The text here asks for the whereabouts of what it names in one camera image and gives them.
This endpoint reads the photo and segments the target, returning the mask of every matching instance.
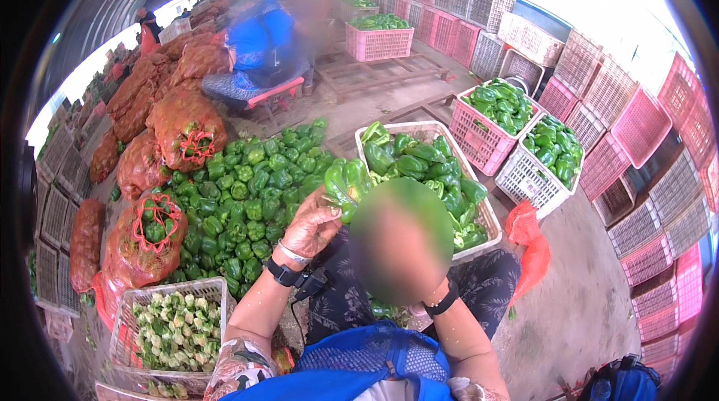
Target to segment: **floral pants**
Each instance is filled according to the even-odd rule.
[[[349,261],[348,234],[349,230],[343,226],[313,262],[313,267],[325,268],[328,283],[310,297],[308,345],[331,334],[375,322],[367,293],[355,278]],[[507,311],[520,273],[517,256],[504,249],[449,269],[447,277],[456,284],[459,297],[490,340]],[[434,325],[422,332],[437,340]]]

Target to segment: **white plastic crate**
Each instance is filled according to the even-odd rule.
[[[223,277],[207,278],[205,280],[178,282],[177,284],[161,285],[142,289],[127,290],[120,298],[115,324],[110,338],[110,361],[113,368],[122,371],[134,382],[147,383],[149,378],[158,378],[166,382],[182,384],[190,396],[202,396],[207,388],[211,371],[164,371],[148,370],[142,368],[142,360],[137,357],[133,349],[136,348],[135,337],[139,331],[136,318],[132,315],[132,303],[149,304],[153,293],[162,296],[179,292],[182,295],[192,294],[196,298],[204,297],[208,301],[220,306],[220,331],[224,337],[227,321],[237,302],[227,290],[227,280]]]
[[[472,166],[467,161],[467,158],[462,153],[459,145],[454,141],[454,137],[449,133],[447,127],[441,122],[436,120],[420,121],[420,122],[406,122],[402,124],[389,124],[385,125],[385,128],[390,134],[407,133],[415,139],[422,142],[429,142],[436,139],[439,136],[444,136],[449,144],[449,148],[452,150],[452,154],[459,159],[459,165],[462,168],[462,173],[468,178],[474,181],[478,181],[477,176],[472,170]],[[364,166],[367,166],[367,160],[364,158],[364,148],[362,147],[362,133],[367,130],[367,127],[360,128],[355,131],[355,142],[357,144],[357,153],[359,158],[364,162]],[[455,253],[452,256],[452,261],[456,264],[462,262],[469,262],[477,256],[491,252],[494,247],[499,244],[502,240],[502,227],[499,225],[499,220],[494,214],[494,210],[490,205],[489,198],[486,198],[477,207],[479,213],[478,219],[480,223],[487,229],[487,241],[484,244],[473,246],[472,248],[463,250],[459,253]]]
[[[48,201],[42,213],[42,228],[40,237],[56,249],[63,242],[63,226],[65,226],[65,212],[67,211],[67,197],[56,187],[49,190]]]
[[[545,115],[545,113],[541,113],[537,122],[541,121]],[[524,133],[517,139],[517,146],[495,177],[495,184],[515,204],[529,200],[532,206],[537,208],[537,220],[541,220],[574,195],[581,172],[574,176],[571,190],[568,190],[562,181],[524,146],[522,141],[526,139],[526,136],[527,134]],[[582,155],[580,169],[584,165],[585,155]]]

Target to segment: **blue mesh vest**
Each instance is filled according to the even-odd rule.
[[[451,400],[449,365],[432,338],[391,321],[330,335],[305,348],[292,373],[265,379],[223,401],[353,400],[390,377],[414,383],[417,400]]]

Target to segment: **floral sleeve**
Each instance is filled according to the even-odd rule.
[[[249,338],[233,338],[220,348],[203,401],[217,401],[276,375],[274,362],[255,342]]]

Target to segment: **hand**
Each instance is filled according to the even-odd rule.
[[[322,195],[324,185],[305,198],[282,239],[284,246],[302,257],[315,257],[342,226],[342,209],[328,206]]]

